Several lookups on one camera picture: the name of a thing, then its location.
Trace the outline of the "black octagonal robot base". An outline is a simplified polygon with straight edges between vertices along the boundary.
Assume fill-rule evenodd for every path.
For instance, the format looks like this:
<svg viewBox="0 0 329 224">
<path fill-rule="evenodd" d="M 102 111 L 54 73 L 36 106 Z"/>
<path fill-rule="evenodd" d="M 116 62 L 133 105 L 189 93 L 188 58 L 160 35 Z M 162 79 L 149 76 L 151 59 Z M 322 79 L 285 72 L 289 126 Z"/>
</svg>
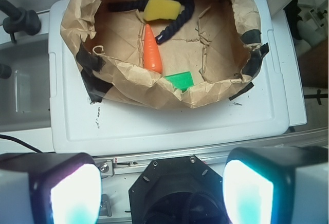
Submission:
<svg viewBox="0 0 329 224">
<path fill-rule="evenodd" d="M 222 183 L 195 155 L 152 160 L 129 189 L 132 223 L 230 223 Z"/>
</svg>

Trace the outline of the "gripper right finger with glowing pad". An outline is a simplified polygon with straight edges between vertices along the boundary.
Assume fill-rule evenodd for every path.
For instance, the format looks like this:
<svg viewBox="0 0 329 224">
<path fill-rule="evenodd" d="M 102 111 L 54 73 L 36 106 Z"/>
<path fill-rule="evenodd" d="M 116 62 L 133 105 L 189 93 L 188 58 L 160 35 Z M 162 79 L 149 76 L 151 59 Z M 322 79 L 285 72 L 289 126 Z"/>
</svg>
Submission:
<svg viewBox="0 0 329 224">
<path fill-rule="evenodd" d="M 232 223 L 328 223 L 328 149 L 234 148 L 223 196 Z"/>
</svg>

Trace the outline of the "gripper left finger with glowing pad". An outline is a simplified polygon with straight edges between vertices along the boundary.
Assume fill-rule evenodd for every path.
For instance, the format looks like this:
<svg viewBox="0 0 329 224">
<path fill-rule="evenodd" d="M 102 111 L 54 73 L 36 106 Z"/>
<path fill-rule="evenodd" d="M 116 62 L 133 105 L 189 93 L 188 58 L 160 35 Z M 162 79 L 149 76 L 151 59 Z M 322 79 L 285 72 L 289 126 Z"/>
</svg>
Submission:
<svg viewBox="0 0 329 224">
<path fill-rule="evenodd" d="M 1 155 L 1 223 L 96 223 L 101 192 L 89 154 Z"/>
</svg>

